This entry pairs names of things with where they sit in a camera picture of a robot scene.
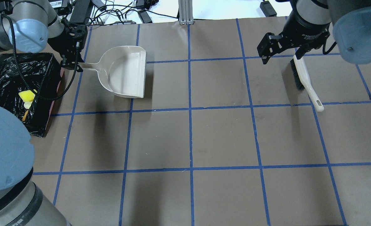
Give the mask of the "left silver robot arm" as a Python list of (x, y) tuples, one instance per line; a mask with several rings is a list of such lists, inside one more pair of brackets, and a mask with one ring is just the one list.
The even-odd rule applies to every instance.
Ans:
[(61, 67), (82, 72), (87, 30), (60, 19), (48, 0), (7, 1), (0, 11), (0, 226), (69, 226), (32, 182), (31, 134), (43, 135)]

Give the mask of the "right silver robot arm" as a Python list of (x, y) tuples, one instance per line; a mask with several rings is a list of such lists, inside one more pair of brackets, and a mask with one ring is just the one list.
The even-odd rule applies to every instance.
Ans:
[(371, 63), (371, 0), (291, 0), (292, 11), (278, 35), (266, 33), (257, 46), (263, 64), (298, 48), (301, 59), (313, 49), (337, 46), (348, 63)]

